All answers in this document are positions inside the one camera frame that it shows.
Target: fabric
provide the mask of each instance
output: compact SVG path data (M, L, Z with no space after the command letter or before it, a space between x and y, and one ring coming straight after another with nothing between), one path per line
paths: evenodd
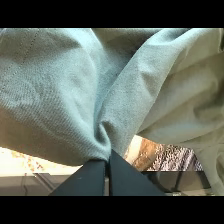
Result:
M2 29L0 146L77 166L134 134L193 148L224 195L222 28Z

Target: green cloth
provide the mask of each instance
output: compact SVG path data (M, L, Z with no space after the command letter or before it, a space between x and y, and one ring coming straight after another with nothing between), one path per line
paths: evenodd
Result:
M0 146L61 164L135 134L194 149L224 195L222 28L16 28L0 34Z

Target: cloth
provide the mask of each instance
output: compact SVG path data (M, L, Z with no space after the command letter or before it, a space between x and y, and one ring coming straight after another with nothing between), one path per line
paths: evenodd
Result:
M0 146L77 166L134 134L193 148L224 195L222 28L0 34Z

